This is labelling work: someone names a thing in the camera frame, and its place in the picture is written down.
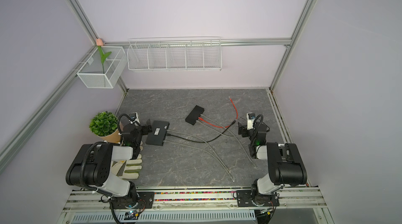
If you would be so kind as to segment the small ribbed black switch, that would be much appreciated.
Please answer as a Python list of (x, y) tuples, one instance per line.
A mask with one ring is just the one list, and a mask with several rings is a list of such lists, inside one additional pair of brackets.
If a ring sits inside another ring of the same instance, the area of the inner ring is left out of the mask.
[(195, 125), (201, 115), (204, 113), (205, 109), (196, 105), (189, 115), (185, 118), (185, 121), (191, 125)]

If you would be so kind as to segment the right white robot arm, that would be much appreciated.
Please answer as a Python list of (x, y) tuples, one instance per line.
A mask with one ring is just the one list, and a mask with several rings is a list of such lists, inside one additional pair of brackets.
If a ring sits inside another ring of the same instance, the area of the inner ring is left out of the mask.
[(239, 123), (238, 127), (238, 134), (250, 139), (251, 158), (265, 160), (268, 165), (267, 175), (252, 184), (253, 198), (265, 200), (285, 186), (296, 187), (307, 183), (307, 172), (296, 144), (267, 142), (267, 126), (263, 123), (255, 123), (252, 128)]

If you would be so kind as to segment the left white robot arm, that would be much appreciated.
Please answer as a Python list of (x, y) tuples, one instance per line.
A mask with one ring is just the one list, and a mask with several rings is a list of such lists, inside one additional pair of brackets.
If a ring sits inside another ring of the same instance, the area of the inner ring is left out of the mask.
[(136, 160), (141, 158), (142, 136), (150, 132), (151, 121), (147, 120), (145, 125), (124, 127), (123, 140), (130, 140), (131, 146), (101, 141), (83, 145), (66, 173), (66, 183), (107, 197), (137, 201), (135, 184), (118, 177), (112, 172), (112, 167), (114, 162), (119, 161), (137, 164)]

